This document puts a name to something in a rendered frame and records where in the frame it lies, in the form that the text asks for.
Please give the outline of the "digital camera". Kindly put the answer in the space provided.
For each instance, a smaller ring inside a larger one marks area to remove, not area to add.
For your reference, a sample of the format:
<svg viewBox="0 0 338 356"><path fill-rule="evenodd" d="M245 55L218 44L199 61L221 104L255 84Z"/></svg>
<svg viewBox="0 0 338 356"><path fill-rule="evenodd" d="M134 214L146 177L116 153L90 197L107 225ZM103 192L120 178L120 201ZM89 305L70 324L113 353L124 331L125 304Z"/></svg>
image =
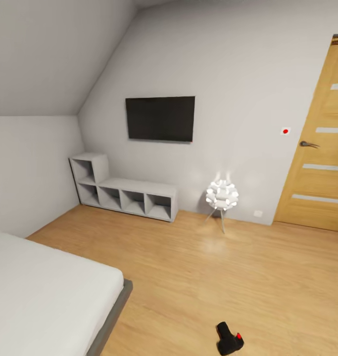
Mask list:
<svg viewBox="0 0 338 356"><path fill-rule="evenodd" d="M228 328L226 322L221 322L217 325L218 331L222 339L218 343L218 349L222 356L227 356L240 350L244 345L244 340L240 334L235 337Z"/></svg>

